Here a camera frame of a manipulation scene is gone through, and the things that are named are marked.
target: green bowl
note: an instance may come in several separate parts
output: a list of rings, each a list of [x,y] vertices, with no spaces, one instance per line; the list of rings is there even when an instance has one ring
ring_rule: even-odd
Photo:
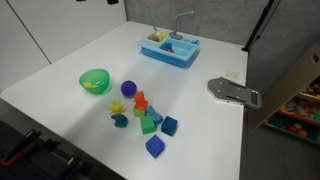
[[[110,75],[104,69],[92,69],[82,74],[79,83],[90,93],[101,94],[109,87]]]

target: orange toy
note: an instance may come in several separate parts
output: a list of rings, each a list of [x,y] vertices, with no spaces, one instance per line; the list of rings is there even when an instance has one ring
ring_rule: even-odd
[[[144,99],[144,93],[143,91],[137,92],[134,95],[134,100],[133,100],[136,104],[134,105],[134,108],[137,110],[145,110],[148,106],[148,101],[146,101]]]
[[[303,130],[303,129],[299,129],[296,133],[299,134],[300,136],[303,136],[303,137],[307,137],[308,136],[308,132],[306,130]]]

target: black cable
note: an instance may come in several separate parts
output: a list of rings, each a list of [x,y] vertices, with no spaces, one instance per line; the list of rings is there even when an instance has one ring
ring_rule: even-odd
[[[268,4],[263,8],[262,14],[255,25],[252,33],[250,34],[250,37],[246,43],[246,45],[242,48],[242,51],[250,51],[250,44],[252,44],[252,41],[256,38],[256,35],[258,34],[258,31],[260,30],[262,24],[265,22],[266,17],[268,16],[272,6],[273,6],[274,0],[269,0]]]
[[[36,41],[36,39],[32,36],[31,32],[29,31],[29,29],[27,28],[27,26],[23,23],[23,21],[21,20],[20,16],[18,15],[18,13],[13,9],[13,7],[11,6],[11,4],[9,3],[8,0],[6,0],[7,4],[9,5],[9,7],[11,8],[11,10],[14,12],[14,14],[17,16],[17,18],[19,19],[19,21],[21,22],[21,24],[23,25],[23,27],[26,29],[26,31],[28,32],[28,34],[31,36],[32,40],[36,43],[36,45],[38,46],[38,48],[40,49],[40,51],[42,52],[42,54],[44,55],[44,57],[48,60],[48,62],[50,64],[51,61],[49,60],[49,58],[47,57],[47,55],[44,53],[44,51],[42,50],[42,48],[40,47],[40,45],[38,44],[38,42]]]
[[[263,27],[263,29],[261,30],[261,32],[259,33],[259,35],[256,36],[255,40],[250,44],[250,47],[251,47],[258,39],[261,38],[262,33],[264,32],[264,30],[265,30],[266,27],[268,26],[271,18],[273,17],[273,14],[274,14],[275,11],[278,9],[278,6],[279,6],[279,4],[280,4],[281,1],[282,1],[282,0],[279,0],[279,1],[278,1],[278,4],[277,4],[276,7],[273,9],[273,12],[271,13],[271,15],[270,15],[267,23],[265,24],[265,26]]]

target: toy block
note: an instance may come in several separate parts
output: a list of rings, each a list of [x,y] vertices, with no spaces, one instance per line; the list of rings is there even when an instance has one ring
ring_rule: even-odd
[[[164,150],[164,143],[161,139],[154,135],[149,141],[146,143],[146,148],[149,153],[154,157],[157,158],[159,154]]]
[[[134,105],[134,109],[138,109],[140,111],[144,111],[148,106],[148,101],[144,99],[143,91],[139,91],[134,95],[133,101],[136,103]]]
[[[111,106],[108,108],[111,111],[111,114],[121,114],[124,113],[124,105],[122,101],[111,101]]]
[[[133,115],[135,117],[145,117],[146,116],[146,112],[138,110],[138,109],[133,109]]]
[[[177,120],[167,116],[161,125],[161,131],[169,136],[173,136],[177,130],[177,125]]]
[[[317,122],[320,122],[320,115],[317,115],[317,114],[313,114],[311,115],[312,119],[317,121]]]
[[[156,126],[151,116],[140,118],[142,134],[148,134],[156,131]]]
[[[156,124],[160,124],[163,121],[162,116],[159,113],[157,113],[152,106],[148,106],[146,108],[146,115],[151,116],[154,123]]]
[[[111,118],[115,120],[116,127],[127,127],[128,125],[128,118],[123,114],[114,114]]]

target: blue cube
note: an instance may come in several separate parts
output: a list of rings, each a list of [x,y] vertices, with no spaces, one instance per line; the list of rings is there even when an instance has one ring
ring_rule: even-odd
[[[168,134],[169,136],[173,136],[176,132],[177,125],[177,120],[167,116],[161,125],[161,131],[165,134]]]
[[[146,143],[146,148],[154,158],[157,158],[159,154],[164,150],[164,143],[157,135],[154,135]]]

